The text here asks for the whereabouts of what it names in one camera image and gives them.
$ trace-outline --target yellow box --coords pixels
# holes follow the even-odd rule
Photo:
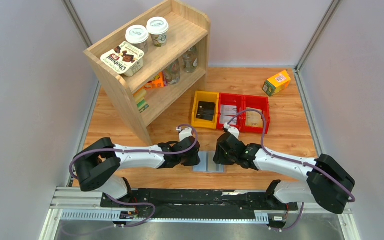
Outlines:
[[[215,114],[212,121],[197,118],[198,102],[215,103]],[[210,91],[196,91],[192,109],[192,126],[196,128],[216,129],[219,115],[219,93]]]
[[[291,77],[286,70],[267,79],[262,86],[262,90],[269,96],[273,96],[283,89],[287,88],[291,82]]]

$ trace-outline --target yogurt label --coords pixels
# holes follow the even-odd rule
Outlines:
[[[100,60],[116,73],[124,74],[132,68],[134,68],[133,72],[137,72],[142,67],[139,63],[143,56],[142,50],[125,41],[120,46],[104,53]]]

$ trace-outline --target black object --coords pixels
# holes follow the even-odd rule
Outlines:
[[[226,193],[234,190],[153,189],[139,188],[132,191],[131,198],[139,203],[156,206],[153,218],[167,219],[254,219],[254,211],[285,211],[286,204],[270,202],[265,192]],[[102,208],[125,207],[102,197]],[[137,206],[139,218],[146,218],[153,208]],[[296,203],[289,204],[290,211],[297,211]]]
[[[239,164],[239,157],[247,147],[230,132],[225,132],[217,139],[213,161],[216,164]]]
[[[163,152],[180,152],[182,150],[188,149],[195,142],[195,137],[189,136],[183,139],[180,142],[171,141],[167,143],[159,143],[158,147],[162,149]],[[201,160],[198,156],[200,151],[200,143],[197,142],[193,148],[185,153],[176,154],[176,155],[164,155],[165,162],[159,167],[159,169],[170,169],[174,168],[178,164],[182,164],[185,167],[196,166],[200,164]]]
[[[324,170],[350,192],[356,181],[329,155],[321,154],[316,160],[316,167]],[[342,214],[349,196],[338,185],[333,183],[323,174],[313,169],[307,173],[307,183],[315,201],[327,211]]]
[[[261,149],[260,144],[250,143],[246,146],[245,151],[239,157],[239,165],[244,169],[254,169],[258,171],[257,166],[254,163],[258,151]]]
[[[109,137],[104,137],[81,151],[79,154],[90,150],[112,148],[114,148],[114,144],[111,142],[111,139]],[[119,169],[120,161],[120,158],[116,157],[115,152],[91,153],[77,160],[74,163],[74,167],[81,191],[90,192],[102,187],[117,169]]]
[[[266,198],[267,198],[267,204],[274,208],[275,206],[281,205],[281,203],[276,197],[275,197],[275,190],[278,184],[281,183],[281,180],[273,180],[270,185],[267,188],[267,191],[265,191]]]
[[[283,229],[286,225],[286,221],[276,221],[274,220],[274,217],[269,216],[268,217],[268,224],[266,224],[267,227],[272,227],[276,229]]]
[[[198,110],[196,112],[196,118],[212,121],[216,114],[216,104],[214,102],[199,101]]]

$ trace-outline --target metal plate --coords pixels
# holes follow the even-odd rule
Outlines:
[[[297,215],[289,214],[287,225]],[[90,233],[108,226],[104,221],[61,221],[71,234]],[[148,222],[133,228],[111,228],[92,235],[73,237],[59,231],[56,240],[344,240],[338,216],[334,214],[304,214],[301,222],[290,231],[275,232],[261,224],[208,224]]]

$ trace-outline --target white cup lid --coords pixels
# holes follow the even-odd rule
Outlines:
[[[164,34],[169,30],[169,23],[165,18],[156,16],[148,20],[146,29],[153,35]]]
[[[133,25],[126,30],[126,41],[131,44],[140,44],[148,40],[149,33],[142,25]]]

